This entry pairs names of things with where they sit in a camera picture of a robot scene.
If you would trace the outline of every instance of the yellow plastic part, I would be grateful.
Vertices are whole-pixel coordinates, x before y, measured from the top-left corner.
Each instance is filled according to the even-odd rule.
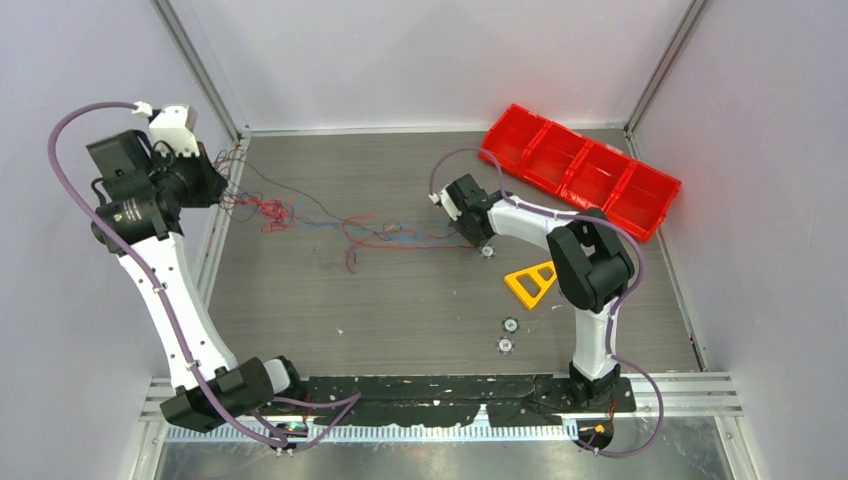
[[[550,278],[547,280],[542,276],[541,272],[548,270],[550,272]],[[521,281],[519,280],[521,277],[528,277],[533,283],[539,287],[539,292],[536,295],[531,295],[527,289],[521,285]],[[545,293],[548,289],[551,288],[551,285],[556,283],[556,270],[554,270],[554,262],[545,262],[540,263],[539,265],[535,265],[530,268],[525,268],[524,270],[519,270],[517,272],[510,273],[509,275],[504,277],[504,282],[512,290],[512,293],[521,300],[521,303],[524,304],[524,308],[527,310],[533,310],[536,308],[536,305],[539,304],[539,300],[545,296]]]

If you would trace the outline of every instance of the white wall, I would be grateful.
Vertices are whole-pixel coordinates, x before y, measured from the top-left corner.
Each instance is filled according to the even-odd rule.
[[[212,151],[226,134],[148,0],[6,2],[0,58],[0,477],[115,480],[164,354],[135,287],[50,170],[47,135],[83,104],[139,99],[195,105]],[[115,111],[66,131],[60,161],[79,188],[97,176],[84,145],[133,127],[144,123]],[[184,219],[198,251],[208,213]]]
[[[768,479],[848,478],[848,4],[715,2],[637,133],[663,227]]]
[[[182,0],[255,130],[623,124],[684,0]]]

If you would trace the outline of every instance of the gray workbench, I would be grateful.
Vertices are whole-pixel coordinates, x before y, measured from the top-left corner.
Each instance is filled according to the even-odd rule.
[[[586,133],[626,150],[620,131]],[[444,152],[480,145],[481,139],[482,133],[255,138],[247,160],[265,176],[318,198],[339,217],[371,214],[360,222],[376,230],[394,221],[444,234],[447,216],[427,199],[430,170]],[[445,164],[438,184],[464,173],[490,192],[496,188],[494,168],[470,153]],[[312,221],[332,221],[308,199],[249,168],[241,185],[265,198],[295,202],[296,213]],[[507,188],[526,200],[568,209],[515,179],[507,178]],[[233,216],[241,220],[249,213],[239,208]],[[358,248],[351,274],[345,267],[349,242],[337,229],[302,225],[264,234],[263,223],[254,217],[230,225],[210,309],[242,360],[283,354],[303,375],[566,371],[574,349],[572,309],[552,289],[529,312],[503,281],[510,272],[549,260],[541,249],[495,238],[497,256],[484,260],[463,249]],[[619,353],[648,371],[695,369],[659,245],[651,240],[644,249],[647,276],[621,311]],[[515,352],[504,356],[495,342],[504,334],[501,320],[507,315],[520,320],[521,332],[514,336]]]

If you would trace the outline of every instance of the metal washer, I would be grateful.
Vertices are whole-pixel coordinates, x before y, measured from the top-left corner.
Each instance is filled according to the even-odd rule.
[[[498,351],[501,352],[502,355],[509,355],[515,350],[515,342],[507,337],[501,337],[497,342]]]
[[[490,259],[495,256],[495,249],[491,245],[483,245],[480,248],[480,255],[485,259]]]
[[[507,333],[517,333],[521,329],[521,325],[519,325],[518,319],[515,317],[506,317],[501,324]]]

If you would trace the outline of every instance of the white robotic arm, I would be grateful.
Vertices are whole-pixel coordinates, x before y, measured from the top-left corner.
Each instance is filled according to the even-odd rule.
[[[192,133],[195,114],[187,105],[153,110],[139,102],[134,111],[149,120],[151,145],[144,132],[128,130],[87,146],[109,197],[98,192],[95,213],[150,266],[167,290],[179,330],[193,362],[186,364],[177,335],[159,298],[138,263],[96,225],[95,237],[118,256],[147,305],[165,348],[176,395],[162,403],[165,419],[199,432],[223,419],[210,405],[190,367],[233,415],[250,412],[287,391],[298,398],[302,385],[291,362],[278,357],[239,364],[212,324],[200,301],[186,262],[180,212],[218,203],[227,187]]]
[[[580,377],[591,396],[608,388],[620,370],[611,358],[618,314],[610,312],[635,270],[614,233],[571,219],[577,214],[603,218],[603,213],[597,209],[560,212],[514,195],[507,201],[500,192],[487,195],[470,175],[430,199],[445,208],[451,225],[478,248],[494,235],[508,235],[551,253],[561,290],[575,310],[577,346],[571,376]],[[595,252],[586,255],[583,246],[594,247]]]

